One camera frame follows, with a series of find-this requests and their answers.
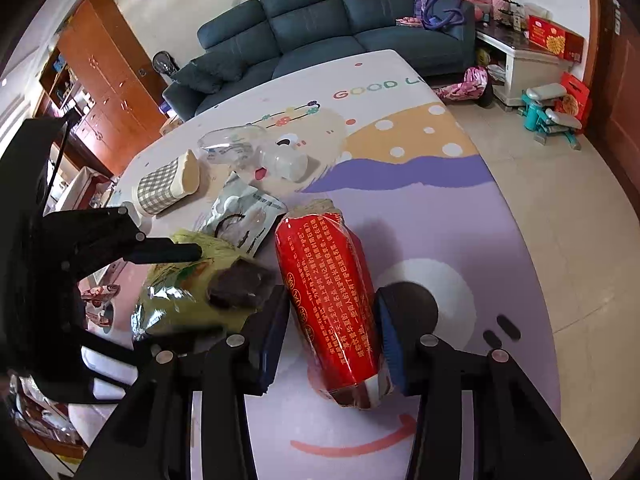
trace purple stripe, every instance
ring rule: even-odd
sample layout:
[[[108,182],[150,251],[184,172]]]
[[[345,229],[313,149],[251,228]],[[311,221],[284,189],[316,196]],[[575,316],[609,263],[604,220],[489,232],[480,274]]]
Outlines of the purple stripe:
[[[471,187],[493,180],[480,155],[462,158],[419,156],[404,164],[355,158],[341,162],[303,192],[320,193],[345,188],[400,189],[416,183],[437,187]]]

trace red smile print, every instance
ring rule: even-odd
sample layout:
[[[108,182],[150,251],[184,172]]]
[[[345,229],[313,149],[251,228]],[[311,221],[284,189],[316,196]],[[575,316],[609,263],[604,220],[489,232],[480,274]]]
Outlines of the red smile print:
[[[292,440],[291,445],[297,450],[311,455],[325,456],[328,458],[348,458],[350,456],[360,456],[369,453],[386,449],[387,447],[394,446],[398,442],[406,439],[408,436],[412,436],[415,433],[416,422],[415,419],[407,414],[400,415],[400,423],[402,426],[395,430],[393,433],[384,436],[368,444],[362,444],[361,446],[352,447],[323,447],[313,446],[311,444],[305,444],[297,440]]]

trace ceiling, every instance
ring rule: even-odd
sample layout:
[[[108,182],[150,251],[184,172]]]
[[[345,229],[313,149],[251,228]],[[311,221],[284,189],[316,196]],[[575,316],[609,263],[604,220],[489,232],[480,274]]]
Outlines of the ceiling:
[[[47,57],[49,45],[66,17],[81,0],[46,0],[26,29],[0,76],[0,137],[3,125],[26,106],[36,105],[42,90],[38,77]]]

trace cartoon tablecloth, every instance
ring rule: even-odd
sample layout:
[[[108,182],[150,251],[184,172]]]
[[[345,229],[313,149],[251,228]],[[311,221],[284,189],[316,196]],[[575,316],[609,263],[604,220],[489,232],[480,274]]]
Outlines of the cartoon tablecloth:
[[[196,152],[207,132],[246,123],[306,152],[310,169],[301,184],[264,171],[245,172],[244,179],[290,207],[331,198],[362,242],[375,287],[405,280],[428,288],[438,303],[434,333],[456,348],[486,354],[483,333],[493,332],[559,415],[552,331],[516,222],[471,140],[398,54],[307,68],[207,110],[134,158],[117,200],[130,200],[143,175],[188,148]],[[151,235],[198,225],[227,171],[203,167],[201,189],[155,218]],[[277,265],[273,244],[258,256]],[[519,327],[518,341],[500,328],[499,314]],[[464,401],[466,479],[473,428],[470,396]],[[392,480],[406,472],[418,399],[393,393],[378,409],[361,412],[321,397],[290,321],[275,381],[265,396],[247,397],[246,410],[260,480]],[[202,473],[192,461],[196,479]]]

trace red candy wrapper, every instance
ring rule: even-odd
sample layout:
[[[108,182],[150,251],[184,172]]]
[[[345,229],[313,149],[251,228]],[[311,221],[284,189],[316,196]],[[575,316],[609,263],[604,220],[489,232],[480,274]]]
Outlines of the red candy wrapper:
[[[327,391],[342,406],[377,406],[390,390],[390,381],[358,237],[331,200],[315,200],[282,219],[276,251]]]

